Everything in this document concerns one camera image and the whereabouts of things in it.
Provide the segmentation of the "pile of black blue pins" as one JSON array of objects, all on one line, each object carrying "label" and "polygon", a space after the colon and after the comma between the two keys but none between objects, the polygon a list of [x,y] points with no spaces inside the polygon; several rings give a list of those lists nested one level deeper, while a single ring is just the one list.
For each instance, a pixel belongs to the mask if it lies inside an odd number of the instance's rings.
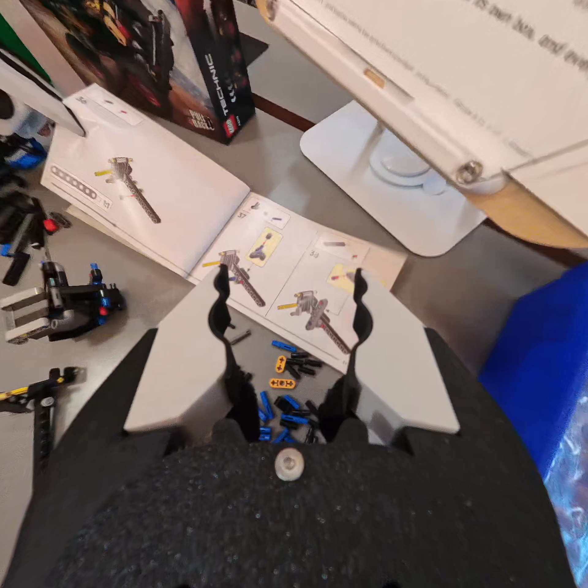
[{"label": "pile of black blue pins", "polygon": [[[308,351],[280,339],[272,340],[270,348],[267,369],[258,382],[258,441],[319,443],[319,393],[315,387],[325,363]],[[276,374],[275,363],[280,355],[287,358],[287,363],[283,374]],[[271,378],[294,379],[297,384],[293,390],[272,389],[269,386]]]}]

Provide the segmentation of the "black lego beam assembly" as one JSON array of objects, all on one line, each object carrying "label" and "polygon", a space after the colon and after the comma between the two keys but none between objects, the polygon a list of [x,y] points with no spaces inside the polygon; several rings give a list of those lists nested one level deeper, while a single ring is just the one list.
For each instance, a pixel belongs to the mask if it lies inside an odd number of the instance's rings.
[{"label": "black lego beam assembly", "polygon": [[52,368],[48,378],[24,387],[1,392],[1,412],[33,414],[33,485],[46,471],[54,447],[54,410],[58,393],[84,374],[78,366]]}]

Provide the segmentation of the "lego set box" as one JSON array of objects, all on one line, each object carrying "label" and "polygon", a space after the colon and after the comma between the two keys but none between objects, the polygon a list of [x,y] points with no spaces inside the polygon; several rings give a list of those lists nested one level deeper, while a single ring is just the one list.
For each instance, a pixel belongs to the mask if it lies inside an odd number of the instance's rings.
[{"label": "lego set box", "polygon": [[19,1],[85,85],[231,143],[254,117],[234,1]]}]

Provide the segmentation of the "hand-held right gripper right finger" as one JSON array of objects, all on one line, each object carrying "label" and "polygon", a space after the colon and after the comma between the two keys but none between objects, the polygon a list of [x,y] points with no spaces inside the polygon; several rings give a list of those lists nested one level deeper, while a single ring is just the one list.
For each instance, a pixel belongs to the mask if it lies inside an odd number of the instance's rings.
[{"label": "hand-held right gripper right finger", "polygon": [[371,443],[393,443],[408,428],[458,433],[427,328],[365,269],[356,271],[353,301],[357,342],[318,408],[325,441],[333,442],[345,423]]}]

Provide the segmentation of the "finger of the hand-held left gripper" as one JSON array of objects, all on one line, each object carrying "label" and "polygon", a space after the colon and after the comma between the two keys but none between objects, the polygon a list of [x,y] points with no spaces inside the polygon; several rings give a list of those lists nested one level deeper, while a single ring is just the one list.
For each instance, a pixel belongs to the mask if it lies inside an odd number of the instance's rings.
[{"label": "finger of the hand-held left gripper", "polygon": [[65,105],[61,94],[6,48],[1,48],[1,90],[59,126],[78,136],[86,136],[84,127]]}]

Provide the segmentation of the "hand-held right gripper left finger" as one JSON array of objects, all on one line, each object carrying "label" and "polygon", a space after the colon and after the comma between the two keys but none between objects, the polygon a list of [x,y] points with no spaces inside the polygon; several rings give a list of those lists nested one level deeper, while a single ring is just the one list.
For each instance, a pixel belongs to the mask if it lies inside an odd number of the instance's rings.
[{"label": "hand-held right gripper left finger", "polygon": [[227,266],[218,266],[159,323],[124,430],[176,429],[188,442],[208,442],[215,425],[236,422],[259,440],[258,400],[251,376],[225,336],[231,323]]}]

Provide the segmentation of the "lego truck chassis assembly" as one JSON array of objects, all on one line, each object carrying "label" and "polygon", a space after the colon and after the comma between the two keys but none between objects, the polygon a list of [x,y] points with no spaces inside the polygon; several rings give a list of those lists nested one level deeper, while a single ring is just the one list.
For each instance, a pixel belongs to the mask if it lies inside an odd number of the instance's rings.
[{"label": "lego truck chassis assembly", "polygon": [[126,308],[121,291],[114,283],[104,282],[96,263],[91,264],[89,282],[77,286],[68,283],[59,263],[42,262],[40,267],[41,287],[1,299],[6,325],[4,339],[9,344],[78,339]]}]

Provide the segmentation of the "white lego instruction booklet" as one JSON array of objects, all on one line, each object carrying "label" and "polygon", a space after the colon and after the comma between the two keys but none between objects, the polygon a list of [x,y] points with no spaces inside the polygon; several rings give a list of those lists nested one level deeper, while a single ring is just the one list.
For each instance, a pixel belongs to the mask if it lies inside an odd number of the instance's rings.
[{"label": "white lego instruction booklet", "polygon": [[339,371],[357,342],[357,268],[391,289],[406,255],[309,220],[251,189],[97,85],[65,98],[42,185],[198,285],[225,264],[228,304]]}]

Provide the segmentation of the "wooden sign board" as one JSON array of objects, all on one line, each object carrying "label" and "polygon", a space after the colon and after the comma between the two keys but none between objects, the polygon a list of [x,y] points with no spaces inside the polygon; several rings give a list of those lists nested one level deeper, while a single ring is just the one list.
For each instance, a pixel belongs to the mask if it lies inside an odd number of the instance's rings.
[{"label": "wooden sign board", "polygon": [[587,249],[587,1],[256,1],[510,235]]}]

